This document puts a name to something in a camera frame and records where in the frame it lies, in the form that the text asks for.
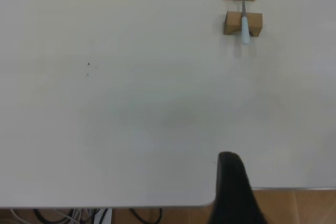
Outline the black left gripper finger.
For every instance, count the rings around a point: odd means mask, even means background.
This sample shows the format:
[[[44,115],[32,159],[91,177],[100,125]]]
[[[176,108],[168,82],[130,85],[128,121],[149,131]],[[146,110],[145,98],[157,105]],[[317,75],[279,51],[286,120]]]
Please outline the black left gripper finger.
[[[218,155],[216,196],[208,223],[267,223],[236,153]]]

